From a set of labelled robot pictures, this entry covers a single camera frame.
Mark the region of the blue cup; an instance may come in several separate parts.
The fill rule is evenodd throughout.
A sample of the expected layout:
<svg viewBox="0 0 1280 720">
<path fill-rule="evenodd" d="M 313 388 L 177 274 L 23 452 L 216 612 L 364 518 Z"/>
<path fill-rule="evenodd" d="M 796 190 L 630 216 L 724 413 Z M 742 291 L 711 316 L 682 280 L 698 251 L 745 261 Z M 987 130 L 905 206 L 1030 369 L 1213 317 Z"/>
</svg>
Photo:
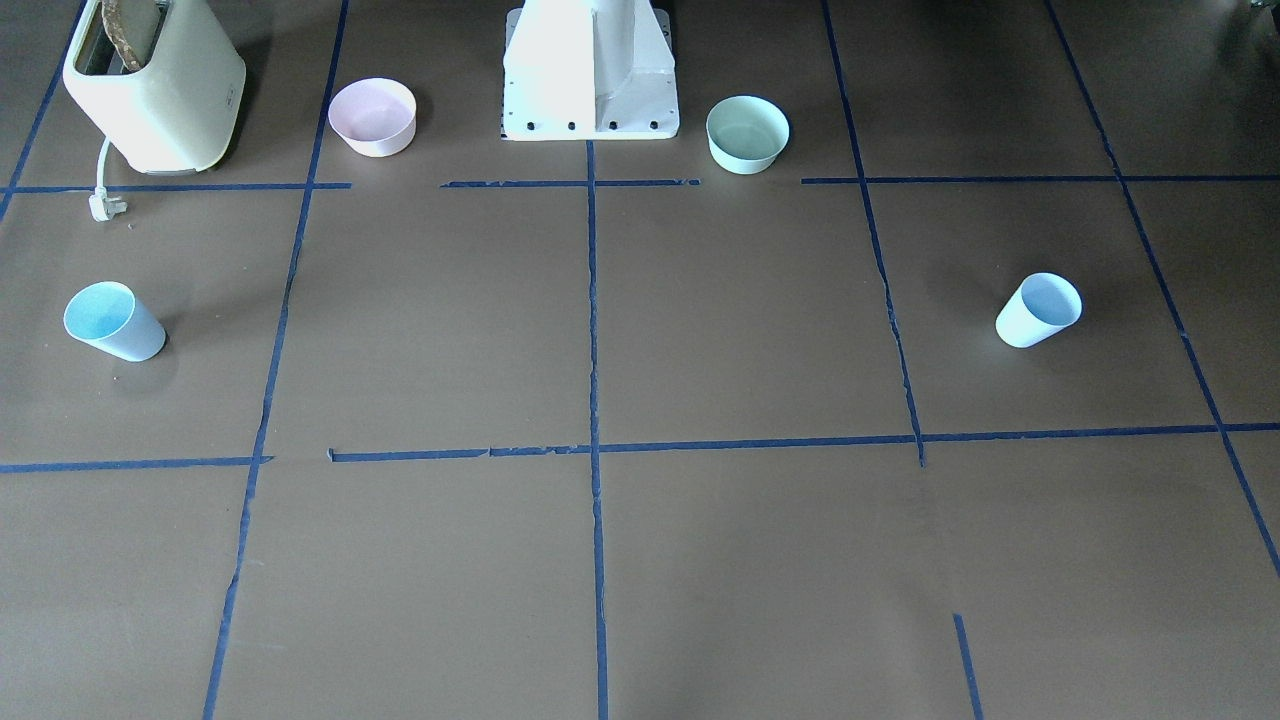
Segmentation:
<svg viewBox="0 0 1280 720">
<path fill-rule="evenodd" d="M 1014 348 L 1029 348 L 1075 324 L 1083 300 L 1066 278 L 1039 272 L 1028 275 L 996 318 L 997 336 Z"/>
<path fill-rule="evenodd" d="M 133 290 L 115 281 L 77 292 L 64 309 L 63 325 L 73 340 L 128 363 L 154 357 L 168 340 L 163 324 Z"/>
</svg>

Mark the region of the cream toaster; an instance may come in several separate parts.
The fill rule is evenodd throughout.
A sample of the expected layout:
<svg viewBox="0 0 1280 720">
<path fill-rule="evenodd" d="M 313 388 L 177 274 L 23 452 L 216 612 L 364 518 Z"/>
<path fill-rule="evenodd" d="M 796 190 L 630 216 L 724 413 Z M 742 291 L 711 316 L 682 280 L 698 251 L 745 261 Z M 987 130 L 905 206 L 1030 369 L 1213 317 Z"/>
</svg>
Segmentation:
<svg viewBox="0 0 1280 720">
<path fill-rule="evenodd" d="M 68 94 L 148 176 L 188 176 L 215 167 L 230 147 L 246 64 L 206 1 L 155 1 L 148 60 L 129 70 L 88 1 L 67 51 Z"/>
</svg>

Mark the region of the pink bowl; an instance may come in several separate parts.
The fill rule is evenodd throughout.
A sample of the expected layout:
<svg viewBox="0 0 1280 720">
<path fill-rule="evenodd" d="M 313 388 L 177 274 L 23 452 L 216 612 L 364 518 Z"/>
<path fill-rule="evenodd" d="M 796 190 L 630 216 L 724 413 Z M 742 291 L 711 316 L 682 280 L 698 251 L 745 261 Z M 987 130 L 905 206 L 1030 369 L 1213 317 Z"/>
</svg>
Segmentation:
<svg viewBox="0 0 1280 720">
<path fill-rule="evenodd" d="M 358 79 L 342 88 L 326 111 L 330 127 L 366 158 L 388 158 L 410 146 L 417 132 L 417 99 L 401 82 Z"/>
</svg>

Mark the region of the toast slice in toaster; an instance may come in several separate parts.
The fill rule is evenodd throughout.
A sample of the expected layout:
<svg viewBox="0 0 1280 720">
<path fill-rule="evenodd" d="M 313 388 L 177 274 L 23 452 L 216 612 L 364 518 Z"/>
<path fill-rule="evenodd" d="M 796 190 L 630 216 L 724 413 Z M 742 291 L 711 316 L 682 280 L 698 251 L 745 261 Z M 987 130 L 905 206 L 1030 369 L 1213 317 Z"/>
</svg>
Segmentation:
<svg viewBox="0 0 1280 720">
<path fill-rule="evenodd" d="M 164 18 L 160 3 L 106 0 L 100 3 L 99 13 L 124 72 L 145 68 L 154 54 Z"/>
</svg>

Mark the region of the green bowl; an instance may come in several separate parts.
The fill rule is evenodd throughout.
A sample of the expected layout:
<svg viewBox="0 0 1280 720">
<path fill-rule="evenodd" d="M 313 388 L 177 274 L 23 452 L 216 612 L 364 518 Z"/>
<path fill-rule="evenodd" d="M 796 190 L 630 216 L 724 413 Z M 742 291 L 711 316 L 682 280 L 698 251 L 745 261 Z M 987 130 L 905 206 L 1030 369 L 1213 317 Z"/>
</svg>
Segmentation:
<svg viewBox="0 0 1280 720">
<path fill-rule="evenodd" d="M 767 170 L 791 137 L 791 124 L 782 109 L 751 95 L 718 101 L 707 114 L 705 129 L 712 159 L 737 176 Z"/>
</svg>

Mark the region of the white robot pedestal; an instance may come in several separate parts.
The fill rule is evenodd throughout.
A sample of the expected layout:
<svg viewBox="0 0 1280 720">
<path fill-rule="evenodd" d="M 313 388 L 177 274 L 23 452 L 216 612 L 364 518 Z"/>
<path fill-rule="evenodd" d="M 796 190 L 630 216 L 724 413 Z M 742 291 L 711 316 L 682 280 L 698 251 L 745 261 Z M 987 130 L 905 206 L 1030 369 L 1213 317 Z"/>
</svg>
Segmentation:
<svg viewBox="0 0 1280 720">
<path fill-rule="evenodd" d="M 673 23 L 650 1 L 526 1 L 507 13 L 500 135 L 658 141 L 680 129 Z"/>
</svg>

